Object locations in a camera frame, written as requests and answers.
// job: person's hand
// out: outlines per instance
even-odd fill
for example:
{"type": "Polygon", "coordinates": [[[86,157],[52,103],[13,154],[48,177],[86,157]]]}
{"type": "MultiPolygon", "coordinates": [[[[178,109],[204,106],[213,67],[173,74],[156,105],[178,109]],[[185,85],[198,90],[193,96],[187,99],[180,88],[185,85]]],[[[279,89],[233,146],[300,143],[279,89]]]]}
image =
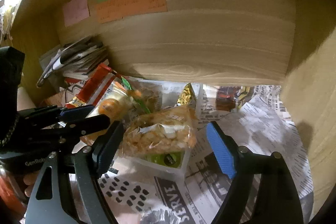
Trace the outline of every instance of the person's hand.
{"type": "Polygon", "coordinates": [[[34,183],[36,181],[37,175],[39,174],[40,171],[35,171],[33,173],[26,174],[23,177],[23,182],[28,185],[28,187],[25,189],[25,194],[27,197],[30,197],[32,194],[32,190],[34,187],[34,183]]]}

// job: black dots pattern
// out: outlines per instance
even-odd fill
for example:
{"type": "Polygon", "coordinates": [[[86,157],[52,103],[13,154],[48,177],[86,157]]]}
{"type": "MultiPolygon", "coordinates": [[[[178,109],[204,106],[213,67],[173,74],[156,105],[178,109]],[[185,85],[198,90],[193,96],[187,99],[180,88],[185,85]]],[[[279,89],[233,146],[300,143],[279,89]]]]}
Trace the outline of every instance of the black dots pattern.
{"type": "Polygon", "coordinates": [[[134,192],[136,192],[137,194],[140,193],[141,191],[141,187],[139,185],[137,185],[134,189],[133,189],[134,192]]]}
{"type": "Polygon", "coordinates": [[[110,172],[112,172],[112,173],[114,173],[114,174],[118,174],[118,172],[119,172],[119,170],[117,170],[117,169],[114,169],[114,168],[109,168],[109,171],[110,172]]]}

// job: metal screw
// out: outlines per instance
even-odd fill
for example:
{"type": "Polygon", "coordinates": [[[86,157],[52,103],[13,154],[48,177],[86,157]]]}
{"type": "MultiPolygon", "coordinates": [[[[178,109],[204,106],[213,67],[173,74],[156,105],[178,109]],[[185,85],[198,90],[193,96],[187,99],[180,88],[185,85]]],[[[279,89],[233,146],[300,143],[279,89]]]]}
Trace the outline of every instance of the metal screw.
{"type": "Polygon", "coordinates": [[[91,151],[91,146],[87,145],[87,146],[83,147],[83,148],[82,148],[82,151],[83,151],[84,153],[88,153],[88,152],[90,152],[90,151],[91,151]]]}
{"type": "Polygon", "coordinates": [[[241,153],[247,153],[249,151],[249,149],[244,145],[239,146],[238,149],[241,153]]]}
{"type": "Polygon", "coordinates": [[[56,157],[56,152],[51,152],[50,154],[49,154],[49,158],[55,158],[56,157]]]}
{"type": "Polygon", "coordinates": [[[279,152],[273,152],[273,157],[276,158],[276,159],[280,159],[281,154],[279,152]]]}

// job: yellow snack wrapper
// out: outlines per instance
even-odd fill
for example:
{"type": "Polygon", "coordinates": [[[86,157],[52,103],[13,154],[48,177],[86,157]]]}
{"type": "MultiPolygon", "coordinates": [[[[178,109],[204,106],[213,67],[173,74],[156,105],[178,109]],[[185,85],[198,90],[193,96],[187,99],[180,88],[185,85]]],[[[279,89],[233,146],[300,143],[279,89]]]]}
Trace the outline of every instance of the yellow snack wrapper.
{"type": "Polygon", "coordinates": [[[194,89],[191,83],[186,84],[180,96],[178,97],[178,100],[175,106],[180,106],[180,105],[189,105],[195,109],[196,96],[195,96],[194,89]]]}

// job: plastic bag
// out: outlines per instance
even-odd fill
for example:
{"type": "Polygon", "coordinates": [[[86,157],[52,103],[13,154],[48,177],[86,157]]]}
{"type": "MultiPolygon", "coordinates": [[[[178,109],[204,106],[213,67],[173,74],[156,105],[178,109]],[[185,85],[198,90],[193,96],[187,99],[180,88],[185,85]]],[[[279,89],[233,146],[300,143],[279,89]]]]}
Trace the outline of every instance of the plastic bag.
{"type": "MultiPolygon", "coordinates": [[[[138,104],[139,101],[143,102],[144,106],[150,111],[161,108],[162,96],[157,91],[142,87],[126,90],[122,86],[120,78],[113,80],[89,117],[105,114],[110,118],[111,123],[113,121],[123,121],[123,124],[128,126],[137,116],[144,114],[143,107],[138,104]]],[[[105,133],[106,130],[95,132],[81,137],[81,140],[87,145],[92,145],[98,136],[105,133]]]]}
{"type": "MultiPolygon", "coordinates": [[[[184,86],[175,106],[189,105],[192,109],[196,108],[196,96],[191,83],[184,86]]],[[[147,155],[143,159],[169,168],[180,168],[184,160],[184,152],[166,153],[159,155],[147,155]]]]}
{"type": "Polygon", "coordinates": [[[123,156],[143,156],[184,151],[196,145],[194,110],[181,105],[138,116],[126,130],[123,156]]]}
{"type": "MultiPolygon", "coordinates": [[[[103,95],[102,100],[98,102],[95,109],[88,115],[89,117],[99,114],[105,114],[110,118],[110,122],[121,120],[124,115],[133,108],[130,97],[121,85],[113,81],[108,88],[108,94],[103,95]]],[[[107,130],[101,130],[81,137],[81,140],[87,145],[92,145],[98,136],[106,133],[107,130]]]]}

